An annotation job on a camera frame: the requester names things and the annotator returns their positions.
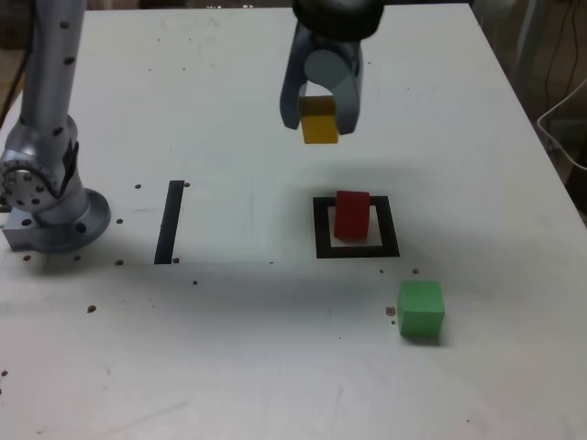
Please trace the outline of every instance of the yellow cube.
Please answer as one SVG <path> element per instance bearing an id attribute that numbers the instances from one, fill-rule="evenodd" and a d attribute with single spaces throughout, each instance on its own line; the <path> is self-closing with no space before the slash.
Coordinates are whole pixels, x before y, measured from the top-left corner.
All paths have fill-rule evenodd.
<path id="1" fill-rule="evenodd" d="M 306 144 L 337 144 L 337 105 L 332 96 L 300 98 L 302 132 Z"/>

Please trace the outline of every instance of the black square outline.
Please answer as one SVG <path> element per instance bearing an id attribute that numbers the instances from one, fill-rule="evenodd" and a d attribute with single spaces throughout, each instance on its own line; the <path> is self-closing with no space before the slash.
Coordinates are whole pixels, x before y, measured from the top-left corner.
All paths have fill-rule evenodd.
<path id="1" fill-rule="evenodd" d="M 386 195 L 371 196 L 370 205 L 377 211 L 377 223 L 382 238 L 381 246 L 332 247 L 328 208 L 337 205 L 336 197 L 314 197 L 314 234 L 316 236 L 317 259 L 375 259 L 399 257 L 397 237 L 393 228 L 392 210 Z"/>

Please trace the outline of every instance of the cable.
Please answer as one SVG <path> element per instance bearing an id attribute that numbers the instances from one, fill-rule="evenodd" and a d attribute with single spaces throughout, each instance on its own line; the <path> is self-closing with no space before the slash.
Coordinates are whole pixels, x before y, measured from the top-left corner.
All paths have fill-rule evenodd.
<path id="1" fill-rule="evenodd" d="M 583 171 L 587 171 L 587 167 L 583 167 L 582 165 L 578 164 L 577 162 L 575 162 L 575 160 L 573 160 L 573 158 L 571 156 L 569 156 L 569 153 L 567 152 L 567 150 L 564 147 L 562 147 L 562 145 L 553 136 L 551 136 L 550 133 L 542 126 L 542 121 L 544 120 L 545 117 L 546 118 L 550 117 L 550 115 L 552 113 L 554 113 L 557 110 L 557 108 L 559 108 L 561 105 L 563 105 L 565 102 L 567 102 L 586 83 L 587 83 L 587 78 L 585 78 L 583 81 L 581 81 L 581 84 L 579 84 L 577 86 L 577 88 L 575 90 L 573 90 L 571 93 L 569 93 L 569 95 L 566 96 L 562 101 L 560 101 L 558 104 L 556 104 L 550 110 L 548 110 L 544 115 L 539 117 L 538 121 L 537 121 L 538 130 L 540 130 L 542 133 L 544 133 L 547 136 L 549 141 L 552 142 L 552 144 L 562 152 L 562 154 L 567 158 L 567 160 L 570 163 L 572 163 L 575 167 L 577 167 L 578 169 L 583 170 Z"/>
<path id="2" fill-rule="evenodd" d="M 579 6 L 581 6 L 582 0 L 577 0 L 575 3 L 575 7 L 572 9 L 572 14 L 570 15 L 570 23 L 572 24 L 572 38 L 573 44 L 575 48 L 575 61 L 572 63 L 572 69 L 570 70 L 570 77 L 567 81 L 567 85 L 565 86 L 565 92 L 562 94 L 563 98 L 567 97 L 567 93 L 569 92 L 570 85 L 572 84 L 572 78 L 575 76 L 575 70 L 577 69 L 577 64 L 579 63 L 579 39 L 577 37 L 577 11 L 579 10 Z"/>
<path id="3" fill-rule="evenodd" d="M 4 104 L 2 105 L 2 113 L 0 114 L 0 128 L 4 125 L 4 121 L 6 120 L 6 115 L 8 115 L 8 110 L 10 110 L 10 105 L 15 97 L 17 92 L 18 82 L 20 78 L 25 72 L 28 63 L 28 57 L 30 56 L 30 52 L 32 51 L 33 46 L 33 33 L 35 29 L 35 19 L 36 19 L 36 7 L 35 7 L 35 0 L 29 0 L 29 13 L 30 17 L 28 18 L 28 41 L 27 47 L 25 48 L 25 53 L 22 57 L 22 61 L 17 69 L 17 74 L 15 78 L 12 80 L 10 84 L 10 89 L 8 90 L 8 94 L 6 95 L 6 99 Z"/>
<path id="4" fill-rule="evenodd" d="M 567 21 L 567 16 L 569 15 L 571 5 L 572 5 L 572 2 L 569 2 L 567 4 L 567 9 L 565 9 L 565 13 L 562 16 L 562 20 L 560 21 L 559 37 L 557 39 L 557 44 L 554 47 L 554 52 L 552 53 L 552 58 L 550 59 L 550 63 L 548 64 L 547 77 L 544 80 L 544 93 L 547 98 L 547 112 L 550 110 L 550 92 L 548 91 L 548 83 L 550 80 L 550 73 L 552 72 L 552 67 L 554 66 L 554 60 L 557 58 L 557 55 L 559 54 L 559 47 L 560 47 L 560 43 L 562 41 L 562 35 L 564 34 L 564 31 L 565 31 L 565 22 Z"/>

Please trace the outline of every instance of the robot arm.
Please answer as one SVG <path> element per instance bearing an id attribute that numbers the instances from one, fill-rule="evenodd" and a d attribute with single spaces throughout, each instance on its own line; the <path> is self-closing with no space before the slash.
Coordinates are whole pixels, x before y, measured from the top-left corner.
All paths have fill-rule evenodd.
<path id="1" fill-rule="evenodd" d="M 30 0 L 34 32 L 20 118 L 0 158 L 2 193 L 13 210 L 3 229 L 13 250 L 62 252 L 98 238 L 110 222 L 106 199 L 85 189 L 77 127 L 68 115 L 85 0 Z M 294 0 L 299 19 L 282 90 L 284 124 L 297 128 L 306 82 L 337 103 L 341 134 L 359 117 L 360 40 L 381 19 L 380 0 Z"/>

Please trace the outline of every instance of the cube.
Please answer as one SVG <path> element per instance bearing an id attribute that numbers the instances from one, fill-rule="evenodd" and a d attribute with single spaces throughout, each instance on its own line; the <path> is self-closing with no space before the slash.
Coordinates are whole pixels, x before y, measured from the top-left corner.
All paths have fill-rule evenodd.
<path id="1" fill-rule="evenodd" d="M 334 237 L 340 240 L 364 240 L 369 233 L 368 192 L 337 191 Z"/>
<path id="2" fill-rule="evenodd" d="M 438 337 L 445 314 L 440 283 L 404 281 L 397 313 L 403 337 Z"/>
<path id="3" fill-rule="evenodd" d="M 300 99 L 302 132 L 306 144 L 338 143 L 337 106 L 332 96 Z"/>

